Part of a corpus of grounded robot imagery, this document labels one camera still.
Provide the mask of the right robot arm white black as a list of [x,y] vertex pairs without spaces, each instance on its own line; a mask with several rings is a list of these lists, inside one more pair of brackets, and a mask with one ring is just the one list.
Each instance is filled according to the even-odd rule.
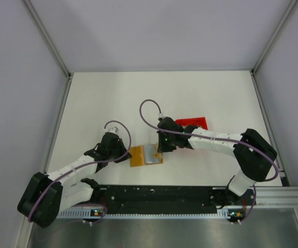
[[170,117],[159,118],[158,151],[172,152],[177,148],[210,150],[235,158],[240,170],[229,181],[225,201],[238,204],[249,187],[264,182],[276,160],[276,150],[254,129],[241,134],[217,133],[194,125],[179,125]]

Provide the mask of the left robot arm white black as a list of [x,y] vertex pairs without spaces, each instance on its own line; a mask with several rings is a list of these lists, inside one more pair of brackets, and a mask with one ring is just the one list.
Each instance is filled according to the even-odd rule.
[[111,128],[100,143],[77,160],[52,173],[35,173],[19,203],[17,211],[38,226],[51,225],[58,214],[79,203],[95,205],[100,201],[99,184],[90,176],[110,162],[119,163],[131,158],[117,133]]

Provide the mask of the red plastic card bin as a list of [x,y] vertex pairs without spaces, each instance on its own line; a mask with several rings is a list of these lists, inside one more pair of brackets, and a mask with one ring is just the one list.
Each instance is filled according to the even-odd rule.
[[208,130],[207,122],[205,117],[196,118],[183,118],[175,121],[178,125],[185,126],[197,126],[202,129]]

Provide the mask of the yellow leather card holder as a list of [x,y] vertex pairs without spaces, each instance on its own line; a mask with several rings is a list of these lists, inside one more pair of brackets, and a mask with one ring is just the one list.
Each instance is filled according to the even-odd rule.
[[130,148],[130,167],[156,165],[163,163],[162,153],[158,151],[158,144],[141,145]]

